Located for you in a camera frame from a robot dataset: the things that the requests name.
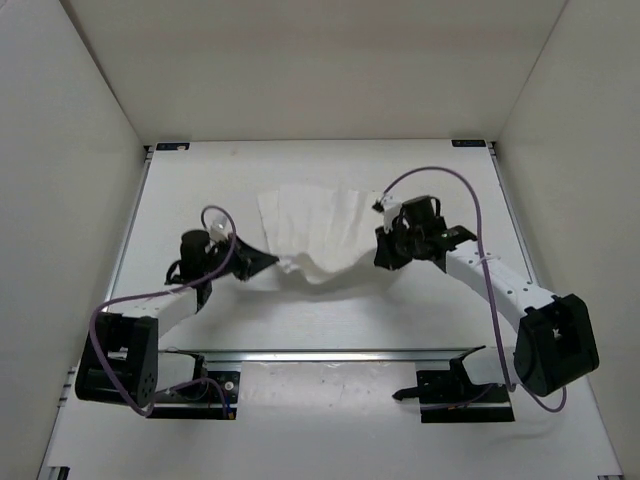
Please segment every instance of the crumpled white cloth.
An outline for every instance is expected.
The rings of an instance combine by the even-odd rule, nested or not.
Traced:
[[[309,283],[323,283],[375,251],[382,215],[371,207],[376,192],[282,185],[258,195],[269,252],[285,273],[301,271]]]

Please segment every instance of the purple cable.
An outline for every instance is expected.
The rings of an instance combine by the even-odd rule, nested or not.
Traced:
[[[482,390],[482,392],[473,397],[471,400],[457,403],[446,403],[442,405],[427,405],[426,407],[420,406],[420,410],[449,410],[450,408],[468,407],[472,403],[477,402],[482,397],[484,397],[493,387],[495,387],[495,385],[493,383],[490,383],[484,390]]]
[[[544,410],[546,410],[547,412],[550,413],[558,413],[560,412],[564,406],[567,404],[567,387],[562,387],[562,398],[560,399],[560,405],[558,405],[557,407],[548,407],[546,406],[544,403],[542,403],[542,400],[540,400],[540,398],[533,393],[531,390],[529,390],[527,387],[525,387],[524,385],[522,385],[522,388],[524,389],[525,392],[527,392],[529,394],[529,396],[531,396],[531,398],[533,398],[533,400],[540,405]]]
[[[476,194],[476,191],[471,186],[471,183],[469,183],[469,181],[466,178],[464,178],[461,174],[459,174],[455,170],[451,170],[450,168],[446,168],[446,167],[437,167],[437,166],[414,168],[413,170],[409,170],[408,172],[403,173],[398,178],[396,178],[393,182],[391,182],[391,184],[384,190],[383,193],[385,193],[385,194],[389,193],[389,191],[393,187],[395,187],[398,183],[400,183],[402,180],[404,180],[408,176],[413,175],[414,173],[426,172],[426,171],[439,171],[439,172],[445,172],[445,173],[448,173],[450,175],[453,175],[458,180],[460,180],[462,183],[464,183],[465,187],[467,187],[467,190],[469,190],[469,193],[471,194],[471,198],[473,199],[473,205],[475,206],[475,210],[476,210],[476,230],[477,230],[477,237],[478,237],[478,254],[479,254],[481,259],[484,259],[485,258],[485,253],[484,253],[484,242],[483,242],[483,239],[482,239],[482,211],[480,209],[480,200],[478,200],[478,195]],[[487,286],[487,296],[489,298],[489,309],[491,310],[491,321],[493,323],[493,332],[494,332],[495,339],[496,339],[496,348],[498,350],[498,358],[500,359],[500,367],[502,368],[502,374],[504,376],[504,381],[505,381],[505,385],[507,387],[507,390],[509,390],[510,392],[513,392],[516,389],[516,385],[511,383],[511,379],[509,378],[509,370],[507,369],[507,358],[506,358],[506,355],[504,353],[504,345],[502,343],[502,335],[500,333],[500,320],[498,318],[498,308],[496,306],[496,297],[495,297],[495,294],[493,292],[493,283],[491,282],[491,272],[489,271],[489,266],[487,265],[487,262],[482,261],[481,264],[482,264],[482,273],[484,275],[484,281],[485,281],[485,284]],[[533,400],[538,405],[540,405],[543,409],[545,409],[548,412],[557,413],[557,412],[561,411],[565,407],[565,405],[567,404],[567,389],[566,389],[566,387],[562,388],[562,400],[560,401],[560,405],[558,405],[558,407],[556,407],[556,408],[552,408],[552,407],[546,406],[544,403],[542,403],[542,401],[538,398],[538,396],[536,394],[531,392],[524,385],[522,385],[522,387],[524,388],[524,390],[529,395],[531,395],[531,398],[533,398]],[[487,390],[484,391],[482,394],[480,394],[479,397],[474,398],[474,399],[470,400],[469,402],[467,402],[467,404],[475,402],[478,398],[480,398],[483,395],[485,395],[489,391],[489,389],[490,389],[490,387],[487,388]],[[446,408],[452,408],[452,407],[455,407],[455,406],[456,406],[456,404],[451,404],[451,405],[447,405]]]
[[[183,388],[191,387],[193,385],[208,383],[209,385],[213,385],[214,388],[218,391],[218,395],[220,395],[220,403],[222,404],[222,417],[228,418],[227,414],[227,402],[225,402],[224,393],[222,388],[220,388],[220,384],[216,382],[214,379],[209,377],[197,378],[195,380],[190,380],[188,382],[179,383],[178,385],[169,388],[169,390],[178,391]]]
[[[222,272],[224,270],[224,268],[227,266],[227,264],[231,260],[231,256],[233,255],[233,251],[235,250],[235,247],[236,247],[236,224],[233,221],[233,218],[231,218],[231,215],[229,215],[229,212],[227,212],[225,209],[223,209],[221,207],[218,207],[218,206],[215,206],[215,205],[209,205],[209,206],[207,206],[205,208],[207,210],[208,209],[218,210],[225,217],[227,217],[227,219],[229,219],[229,223],[231,224],[231,244],[229,245],[229,252],[224,257],[224,260],[222,261],[222,263],[220,264],[220,266],[218,268],[216,268],[213,272],[206,274],[202,278],[199,278],[199,279],[194,280],[194,281],[189,282],[189,283],[185,283],[184,285],[180,285],[179,287],[172,288],[170,290],[161,290],[161,291],[152,292],[152,293],[142,293],[142,294],[138,294],[138,295],[129,295],[129,296],[126,296],[126,297],[112,298],[111,300],[107,300],[105,302],[102,302],[100,305],[98,305],[95,308],[95,310],[93,310],[93,313],[91,313],[91,318],[89,320],[89,338],[91,339],[91,345],[93,346],[93,350],[96,353],[96,357],[98,357],[98,361],[100,362],[100,365],[102,365],[102,368],[104,369],[104,372],[107,374],[107,377],[109,378],[109,380],[111,380],[111,383],[113,383],[113,386],[116,388],[116,390],[118,390],[118,393],[120,393],[120,395],[122,396],[122,399],[125,401],[125,403],[127,405],[129,405],[134,412],[136,412],[138,415],[142,415],[143,417],[148,417],[149,415],[151,415],[151,412],[153,411],[153,407],[154,407],[155,401],[153,399],[151,400],[151,403],[149,404],[149,407],[147,408],[147,410],[144,410],[144,409],[140,408],[136,404],[136,402],[133,400],[133,398],[131,398],[131,396],[129,395],[129,392],[127,392],[126,388],[124,388],[124,386],[122,385],[120,380],[118,380],[118,377],[116,376],[115,372],[111,368],[111,365],[109,365],[109,362],[107,360],[106,355],[102,352],[102,348],[100,347],[100,342],[98,341],[98,335],[96,333],[96,321],[98,319],[98,314],[104,308],[109,307],[111,305],[116,305],[118,303],[131,302],[131,301],[134,301],[134,300],[144,300],[144,299],[150,299],[150,298],[164,297],[165,295],[171,295],[173,293],[180,293],[180,292],[182,292],[182,291],[184,291],[184,290],[186,290],[188,288],[192,288],[192,287],[195,287],[197,285],[200,285],[201,283],[213,280],[216,276],[218,276],[218,274],[220,274],[220,272]],[[204,383],[213,382],[214,386],[217,387],[219,393],[221,394],[220,398],[222,399],[222,404],[223,404],[223,407],[222,407],[223,408],[223,415],[226,416],[226,405],[224,405],[224,397],[222,396],[222,389],[220,389],[220,385],[218,385],[218,383],[215,380],[212,380],[212,379],[197,379],[197,380],[193,380],[193,382],[204,382]]]

